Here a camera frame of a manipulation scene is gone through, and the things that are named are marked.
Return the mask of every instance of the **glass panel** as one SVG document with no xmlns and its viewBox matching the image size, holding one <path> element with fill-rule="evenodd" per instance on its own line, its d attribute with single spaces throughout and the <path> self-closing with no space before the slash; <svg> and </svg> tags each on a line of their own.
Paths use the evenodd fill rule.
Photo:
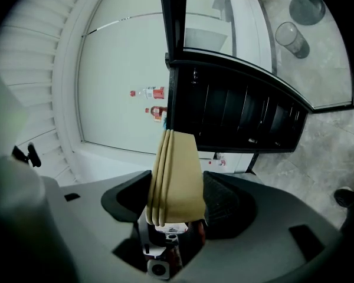
<svg viewBox="0 0 354 283">
<path fill-rule="evenodd" d="M 351 103 L 346 49 L 323 0 L 187 0 L 186 11 L 186 47 L 251 62 L 314 108 Z"/>
<path fill-rule="evenodd" d="M 78 75 L 85 140 L 156 153 L 163 117 L 155 120 L 153 114 L 166 109 L 169 82 L 161 1 L 102 0 L 91 31 L 83 44 Z M 160 91 L 155 92 L 157 99 L 150 98 L 153 91 L 148 87 L 165 87 L 164 98 Z"/>
</svg>

